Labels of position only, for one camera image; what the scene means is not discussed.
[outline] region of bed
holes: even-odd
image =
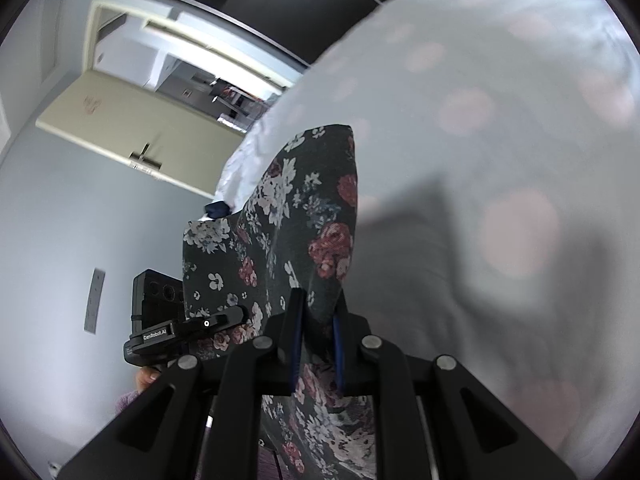
[[[350,125],[350,310],[457,356],[594,478],[640,410],[639,60],[604,0],[392,0],[249,131],[216,200]]]

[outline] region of polka dot bedding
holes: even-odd
[[[639,56],[604,0],[391,0],[247,134],[239,210],[296,133],[354,131],[350,310],[459,358],[593,478],[640,409]]]

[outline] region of silver bolt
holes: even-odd
[[[198,358],[195,355],[183,355],[178,359],[178,366],[183,370],[191,370],[196,364],[198,364]]]
[[[266,350],[267,348],[271,348],[273,344],[273,340],[266,335],[259,335],[254,339],[254,348],[258,350]]]
[[[382,339],[380,339],[377,335],[366,335],[362,338],[362,346],[364,346],[364,348],[368,348],[369,350],[375,350],[382,346]]]
[[[456,364],[456,360],[450,355],[441,355],[436,359],[436,365],[441,370],[453,370]]]

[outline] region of black floral garment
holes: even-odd
[[[242,304],[249,321],[192,352],[206,360],[261,334],[307,293],[300,376],[291,397],[263,396],[262,433],[301,479],[375,478],[367,397],[335,385],[332,315],[353,251],[357,209],[353,134],[332,124],[296,135],[273,159],[242,211],[191,222],[184,235],[187,317]]]

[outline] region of dark blue object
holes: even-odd
[[[229,216],[231,214],[231,208],[221,200],[220,202],[212,202],[204,206],[204,212],[209,218],[215,220],[216,218]]]

